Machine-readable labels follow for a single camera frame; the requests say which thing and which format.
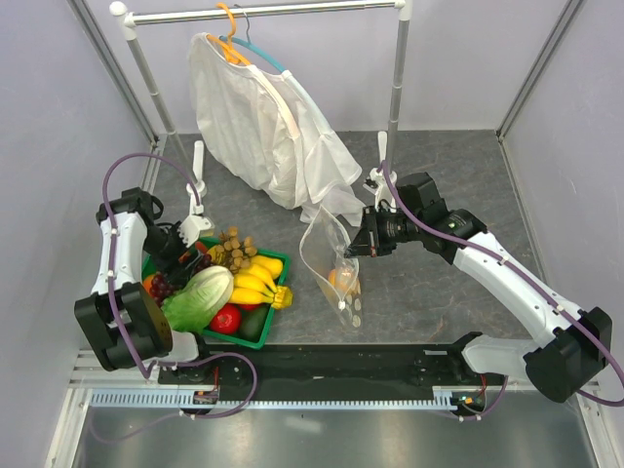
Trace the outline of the clear dotted zip top bag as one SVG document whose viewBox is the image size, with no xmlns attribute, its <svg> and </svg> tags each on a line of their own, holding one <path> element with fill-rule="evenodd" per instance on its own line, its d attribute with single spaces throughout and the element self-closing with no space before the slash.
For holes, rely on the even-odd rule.
<svg viewBox="0 0 624 468">
<path fill-rule="evenodd" d="M 344 257 L 350 242 L 342 223 L 325 207 L 321 207 L 300 240 L 299 254 L 341 325 L 356 330 L 363 323 L 361 285 L 359 292 L 344 294 L 337 292 L 328 281 L 330 272 L 340 267 L 354 269 L 359 280 L 359 260 Z"/>
</svg>

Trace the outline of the orange peach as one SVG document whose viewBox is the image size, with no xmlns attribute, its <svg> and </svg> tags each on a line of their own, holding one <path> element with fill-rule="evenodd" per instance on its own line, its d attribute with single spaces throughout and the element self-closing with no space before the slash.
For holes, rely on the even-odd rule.
<svg viewBox="0 0 624 468">
<path fill-rule="evenodd" d="M 350 294 L 360 291 L 357 274 L 352 268 L 334 268 L 329 274 L 328 281 L 339 293 Z"/>
</svg>

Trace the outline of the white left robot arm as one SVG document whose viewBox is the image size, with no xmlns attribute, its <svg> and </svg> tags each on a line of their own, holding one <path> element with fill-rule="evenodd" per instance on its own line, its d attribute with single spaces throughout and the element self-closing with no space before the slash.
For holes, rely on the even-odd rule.
<svg viewBox="0 0 624 468">
<path fill-rule="evenodd" d="M 173 331 L 142 279 L 142 257 L 148 254 L 169 285 L 182 288 L 201 262 L 199 252 L 184 244 L 179 222 L 157 222 L 162 202 L 138 187 L 123 191 L 110 208 L 97 211 L 102 237 L 97 280 L 91 294 L 74 305 L 100 365 L 117 371 L 162 359 L 180 363 L 180 372 L 191 382 L 206 382 L 214 360 L 199 351 L 199 335 Z"/>
</svg>

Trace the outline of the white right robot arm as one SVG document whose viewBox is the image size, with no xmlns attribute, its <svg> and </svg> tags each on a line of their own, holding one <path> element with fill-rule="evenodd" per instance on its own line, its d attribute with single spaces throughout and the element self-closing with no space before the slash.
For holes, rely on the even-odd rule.
<svg viewBox="0 0 624 468">
<path fill-rule="evenodd" d="M 610 353 L 609 315 L 599 307 L 585 311 L 550 289 L 474 214 L 449 209 L 428 174 L 397 178 L 378 167 L 365 186 L 375 203 L 363 209 L 346 256 L 380 257 L 419 242 L 482 285 L 529 334 L 527 339 L 465 335 L 460 351 L 446 361 L 453 381 L 465 384 L 486 373 L 526 379 L 547 399 L 564 403 L 606 367 L 623 373 Z"/>
</svg>

